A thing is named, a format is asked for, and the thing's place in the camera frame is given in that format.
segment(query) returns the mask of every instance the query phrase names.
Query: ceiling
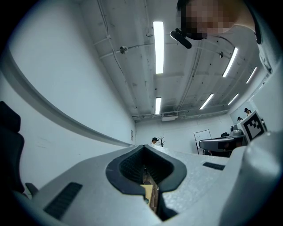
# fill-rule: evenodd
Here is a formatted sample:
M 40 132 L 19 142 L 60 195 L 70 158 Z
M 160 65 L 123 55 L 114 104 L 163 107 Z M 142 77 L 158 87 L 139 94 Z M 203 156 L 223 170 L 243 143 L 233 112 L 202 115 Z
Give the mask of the ceiling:
M 178 111 L 181 118 L 228 111 L 227 104 L 250 84 L 246 81 L 260 65 L 255 34 L 244 27 L 234 27 L 222 37 L 239 51 L 228 75 L 225 68 L 233 46 L 221 38 L 208 38 L 191 43 L 198 49 L 178 45 L 169 33 L 176 28 L 177 0 L 101 0 L 106 26 L 97 0 L 84 0 L 79 6 L 100 60 L 116 86 L 130 114 L 136 121 L 151 118 L 155 113 L 155 98 L 162 97 L 161 113 Z M 153 21 L 164 22 L 164 73 L 155 74 Z M 139 46 L 123 55 L 121 46 Z M 223 52 L 220 58 L 215 52 Z M 199 110 L 208 96 L 214 97 Z

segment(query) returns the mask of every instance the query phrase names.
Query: ceiling pipe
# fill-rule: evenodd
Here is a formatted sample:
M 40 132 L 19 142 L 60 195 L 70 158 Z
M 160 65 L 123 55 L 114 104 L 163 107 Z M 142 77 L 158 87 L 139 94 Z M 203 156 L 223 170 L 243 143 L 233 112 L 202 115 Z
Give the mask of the ceiling pipe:
M 110 36 L 108 36 L 108 37 L 106 37 L 105 39 L 102 39 L 102 40 L 100 40 L 100 41 L 97 41 L 96 43 L 93 43 L 93 45 L 97 45 L 97 44 L 99 44 L 99 43 L 101 43 L 101 42 L 103 42 L 103 41 L 108 40 L 109 38 L 110 38 Z
M 217 111 L 217 112 L 212 112 L 212 113 L 206 113 L 206 114 L 197 114 L 197 115 L 192 115 L 192 116 L 179 116 L 180 119 L 190 119 L 190 118 L 200 118 L 200 117 L 207 117 L 207 116 L 213 116 L 213 115 L 218 115 L 218 114 L 221 114 L 221 113 L 226 113 L 226 112 L 229 112 L 229 110 L 223 110 L 223 111 Z M 152 115 L 152 116 L 145 116 L 145 117 L 142 117 L 141 119 L 143 118 L 153 118 L 153 117 L 161 117 L 162 114 L 160 115 Z
M 206 106 L 206 109 L 208 108 L 216 108 L 216 107 L 221 107 L 221 106 L 224 106 L 224 104 L 219 104 L 219 105 L 214 105 L 214 106 Z M 169 112 L 161 112 L 160 114 L 158 115 L 155 115 L 155 114 L 143 114 L 143 115 L 133 115 L 132 117 L 153 117 L 153 116 L 160 116 L 162 114 L 166 114 L 166 113 L 175 113 L 175 112 L 186 112 L 186 111 L 194 111 L 194 110 L 199 110 L 199 107 L 198 108 L 190 108 L 190 109 L 186 109 L 186 110 L 179 110 L 179 111 L 169 111 Z
M 147 19 L 147 32 L 149 32 L 149 12 L 147 10 L 147 0 L 144 0 L 144 4 L 145 4 L 146 19 Z
M 125 77 L 125 74 L 124 74 L 124 72 L 123 72 L 123 70 L 122 70 L 122 68 L 121 68 L 121 64 L 119 63 L 119 60 L 118 60 L 117 55 L 116 55 L 116 52 L 115 52 L 115 50 L 114 50 L 114 47 L 113 47 L 113 44 L 112 44 L 112 41 L 111 41 L 111 37 L 110 37 L 110 35 L 109 35 L 109 33 L 108 33 L 108 25 L 107 25 L 107 22 L 106 22 L 104 13 L 103 13 L 103 9 L 102 9 L 100 0 L 97 0 L 97 4 L 98 4 L 99 10 L 100 10 L 100 14 L 101 14 L 101 17 L 102 17 L 104 26 L 105 26 L 106 37 L 107 37 L 107 39 L 108 39 L 108 41 L 109 41 L 109 43 L 110 43 L 110 46 L 111 46 L 111 48 L 112 48 L 112 51 L 113 51 L 112 54 L 115 56 L 116 61 L 117 61 L 117 64 L 118 64 L 118 66 L 119 66 L 120 69 L 121 69 L 122 75 L 123 75 L 124 80 L 125 80 L 125 83 L 126 83 L 126 87 L 127 87 L 128 91 L 129 91 L 129 93 L 130 93 L 130 96 L 131 96 L 131 98 L 132 98 L 132 102 L 133 102 L 133 104 L 134 104 L 134 107 L 135 107 L 135 109 L 137 110 L 138 115 L 139 115 L 138 106 L 137 106 L 137 103 L 136 103 L 136 101 L 135 101 L 134 95 L 133 95 L 133 93 L 132 93 L 132 91 L 131 91 L 131 89 L 130 89 L 130 86 L 129 86 L 129 83 L 127 82 L 127 79 L 126 79 L 126 77 Z
M 181 101 L 179 102 L 179 105 L 178 105 L 178 107 L 177 107 L 177 110 L 180 110 L 180 109 L 181 109 L 181 107 L 182 107 L 182 105 L 183 105 L 183 103 L 184 103 L 184 101 L 185 101 L 185 99 L 186 99 L 186 97 L 187 97 L 187 94 L 188 94 L 189 89 L 190 89 L 190 87 L 191 87 L 191 83 L 192 83 L 193 78 L 194 78 L 195 73 L 196 73 L 196 69 L 197 69 L 198 64 L 199 64 L 199 59 L 200 59 L 201 53 L 202 53 L 202 50 L 201 50 L 201 49 L 200 49 L 199 51 L 197 50 L 196 58 L 195 58 L 195 61 L 194 61 L 194 65 L 193 65 L 193 67 L 192 67 L 192 71 L 191 71 L 191 74 L 190 74 L 190 78 L 189 78 L 189 80 L 188 80 L 188 82 L 187 82 L 185 91 L 184 91 L 184 93 L 183 93 L 183 96 L 182 96 L 182 98 L 181 98 Z
M 233 43 L 230 42 L 227 38 L 224 38 L 224 37 L 222 37 L 222 36 L 220 36 L 220 35 L 217 35 L 217 34 L 211 34 L 210 36 L 216 37 L 216 38 L 221 38 L 221 39 L 225 40 L 226 42 L 228 42 L 233 48 L 235 48 L 235 46 L 233 45 Z
M 151 45 L 154 45 L 154 43 L 142 44 L 142 45 L 134 45 L 134 46 L 129 47 L 128 49 L 137 49 L 137 48 L 139 48 L 139 47 L 151 46 Z M 167 43 L 165 43 L 165 45 L 181 45 L 181 44 L 180 44 L 180 43 L 167 42 Z M 213 50 L 210 50 L 210 49 L 206 49 L 206 48 L 203 48 L 203 47 L 198 47 L 198 46 L 192 46 L 192 48 L 203 49 L 203 50 L 206 50 L 206 51 L 210 51 L 210 52 L 213 52 L 213 53 L 217 53 L 217 54 L 220 56 L 220 58 L 225 57 L 225 58 L 227 58 L 227 59 L 230 59 L 229 57 L 225 56 L 225 55 L 223 54 L 223 52 L 220 52 L 220 53 L 219 53 L 219 52 L 216 52 L 216 51 L 213 51 Z M 99 59 L 103 59 L 103 58 L 105 58 L 105 57 L 112 56 L 113 54 L 114 54 L 113 52 L 108 53 L 108 54 L 105 54 L 105 55 L 103 55 L 103 56 L 100 56 Z

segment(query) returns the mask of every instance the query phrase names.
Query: black chair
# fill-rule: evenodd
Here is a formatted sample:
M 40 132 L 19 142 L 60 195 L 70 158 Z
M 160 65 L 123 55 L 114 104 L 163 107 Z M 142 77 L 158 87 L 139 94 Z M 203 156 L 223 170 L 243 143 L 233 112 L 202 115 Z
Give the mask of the black chair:
M 24 146 L 24 138 L 19 134 L 21 117 L 5 102 L 0 101 L 0 154 L 6 184 L 11 190 L 23 193 L 25 188 L 19 174 L 19 162 Z M 38 189 L 26 183 L 33 196 Z

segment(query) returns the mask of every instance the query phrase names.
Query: black rubber pad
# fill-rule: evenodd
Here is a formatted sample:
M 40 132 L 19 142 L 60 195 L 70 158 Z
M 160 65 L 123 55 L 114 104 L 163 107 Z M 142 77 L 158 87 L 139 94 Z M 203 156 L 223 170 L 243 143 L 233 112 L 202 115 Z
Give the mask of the black rubber pad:
M 52 202 L 44 209 L 44 211 L 59 220 L 69 208 L 81 188 L 82 185 L 80 184 L 73 182 L 69 183 L 59 193 L 59 195 L 52 200 Z
M 145 189 L 140 186 L 145 168 L 161 193 L 177 189 L 187 175 L 187 168 L 180 160 L 148 145 L 140 145 L 113 159 L 105 173 L 109 182 L 121 193 L 145 196 Z
M 203 166 L 212 168 L 212 169 L 216 169 L 216 170 L 224 170 L 225 166 L 224 165 L 219 165 L 219 164 L 215 164 L 215 163 L 211 163 L 211 162 L 205 162 L 203 164 Z

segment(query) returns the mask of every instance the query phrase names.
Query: gray plastic panel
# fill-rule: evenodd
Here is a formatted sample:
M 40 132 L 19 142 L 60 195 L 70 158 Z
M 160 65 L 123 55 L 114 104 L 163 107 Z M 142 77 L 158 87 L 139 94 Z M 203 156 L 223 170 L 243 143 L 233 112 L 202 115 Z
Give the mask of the gray plastic panel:
M 114 158 L 137 147 L 121 149 L 84 160 L 44 186 L 33 202 L 42 209 L 70 182 L 83 185 L 61 218 L 71 226 L 156 225 L 161 220 L 151 211 L 143 196 L 124 195 L 108 181 L 105 170 Z
M 161 194 L 166 207 L 179 213 L 165 222 L 150 210 L 142 196 L 124 195 L 106 178 L 110 161 L 141 146 L 75 165 L 43 187 L 33 202 L 44 209 L 69 182 L 76 182 L 83 187 L 61 219 L 68 225 L 242 225 L 264 204 L 282 176 L 282 137 L 283 132 L 266 133 L 249 146 L 236 148 L 230 158 L 155 146 L 187 168 L 180 186 Z M 205 162 L 226 166 L 221 171 L 203 166 Z

